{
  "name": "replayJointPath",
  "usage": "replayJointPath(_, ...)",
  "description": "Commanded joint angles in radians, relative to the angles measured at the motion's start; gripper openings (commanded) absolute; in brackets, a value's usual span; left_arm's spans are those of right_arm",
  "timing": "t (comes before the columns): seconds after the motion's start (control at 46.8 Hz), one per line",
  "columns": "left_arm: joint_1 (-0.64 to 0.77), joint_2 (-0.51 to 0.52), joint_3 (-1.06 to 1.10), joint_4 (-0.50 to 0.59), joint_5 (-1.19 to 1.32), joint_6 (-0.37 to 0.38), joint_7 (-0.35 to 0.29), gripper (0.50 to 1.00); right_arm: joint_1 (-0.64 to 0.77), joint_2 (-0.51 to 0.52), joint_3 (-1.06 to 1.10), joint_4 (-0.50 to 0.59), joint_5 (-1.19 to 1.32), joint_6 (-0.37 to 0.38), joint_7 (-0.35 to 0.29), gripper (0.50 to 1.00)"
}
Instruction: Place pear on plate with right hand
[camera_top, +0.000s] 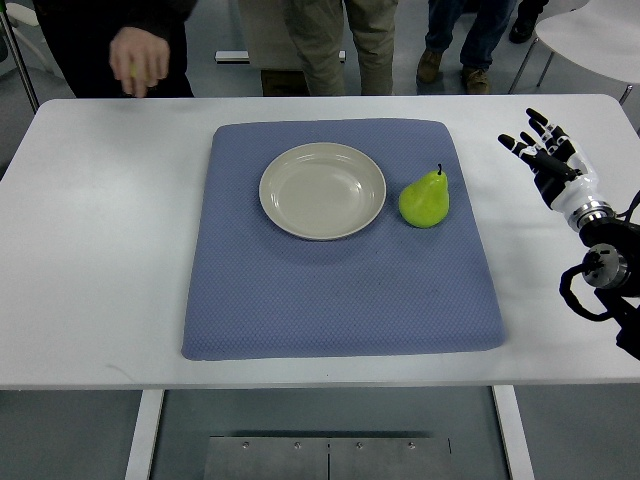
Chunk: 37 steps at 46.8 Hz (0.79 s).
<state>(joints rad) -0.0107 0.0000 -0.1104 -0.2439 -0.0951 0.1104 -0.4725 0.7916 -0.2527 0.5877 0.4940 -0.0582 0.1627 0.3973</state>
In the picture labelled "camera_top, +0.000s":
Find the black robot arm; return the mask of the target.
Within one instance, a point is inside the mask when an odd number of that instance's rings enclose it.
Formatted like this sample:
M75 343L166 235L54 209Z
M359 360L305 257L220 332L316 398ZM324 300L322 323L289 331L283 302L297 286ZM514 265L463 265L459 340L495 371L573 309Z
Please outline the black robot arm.
M569 224L588 251L579 264L562 274L559 285L560 295L577 315L592 322L615 320L620 327L616 345L634 358L639 357L639 308L629 300L639 296L639 225L632 221L638 206L638 196L622 213L604 201L592 200L572 213ZM604 312L591 312L580 303L572 291L578 275L594 288Z

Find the bystander bare hand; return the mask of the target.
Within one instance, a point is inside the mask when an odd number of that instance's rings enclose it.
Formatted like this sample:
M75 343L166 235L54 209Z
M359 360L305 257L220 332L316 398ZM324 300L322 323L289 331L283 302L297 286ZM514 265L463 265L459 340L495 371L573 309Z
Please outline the bystander bare hand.
M114 78L125 94L136 98L146 97L167 77L169 60L168 42L143 29L123 27L110 42L109 64ZM136 78L130 76L131 64L136 66Z

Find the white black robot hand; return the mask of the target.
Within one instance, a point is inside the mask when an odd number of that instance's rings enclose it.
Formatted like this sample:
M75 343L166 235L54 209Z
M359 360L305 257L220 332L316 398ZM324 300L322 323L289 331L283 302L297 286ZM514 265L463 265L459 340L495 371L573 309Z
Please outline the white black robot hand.
M526 114L537 138L523 131L519 139L501 134L498 141L529 167L545 205L576 232L594 220L613 218L614 210L598 191L598 175L579 145L538 111L528 108Z

